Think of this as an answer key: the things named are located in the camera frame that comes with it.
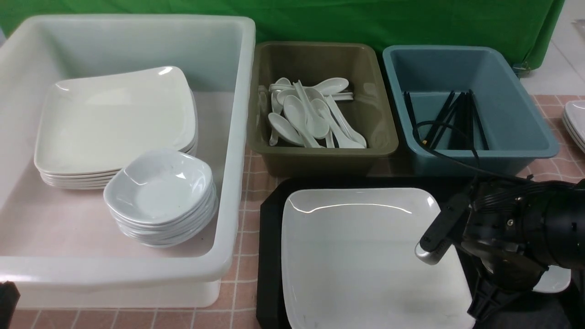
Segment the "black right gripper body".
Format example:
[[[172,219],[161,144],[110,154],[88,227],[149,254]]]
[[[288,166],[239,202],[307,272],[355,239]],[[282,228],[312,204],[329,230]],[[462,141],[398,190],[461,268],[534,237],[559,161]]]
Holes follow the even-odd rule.
[[[531,291],[549,268],[541,210],[532,209],[527,196],[480,205],[487,196],[511,189],[496,181],[479,185],[460,245],[493,285],[507,292]]]

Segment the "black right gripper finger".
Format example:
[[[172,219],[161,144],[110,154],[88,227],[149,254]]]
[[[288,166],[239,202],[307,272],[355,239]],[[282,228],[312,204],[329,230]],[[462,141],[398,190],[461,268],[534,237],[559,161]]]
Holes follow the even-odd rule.
[[[512,304],[526,291],[506,290],[493,283],[486,271],[477,271],[478,277],[467,313],[474,320],[487,320],[494,313]]]

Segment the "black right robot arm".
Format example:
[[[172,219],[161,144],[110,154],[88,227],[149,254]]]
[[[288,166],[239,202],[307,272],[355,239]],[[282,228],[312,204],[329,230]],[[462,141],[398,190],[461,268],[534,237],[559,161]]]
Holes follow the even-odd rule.
[[[533,290],[552,266],[584,269],[584,185],[480,186],[460,248],[479,275],[468,314],[481,322]]]

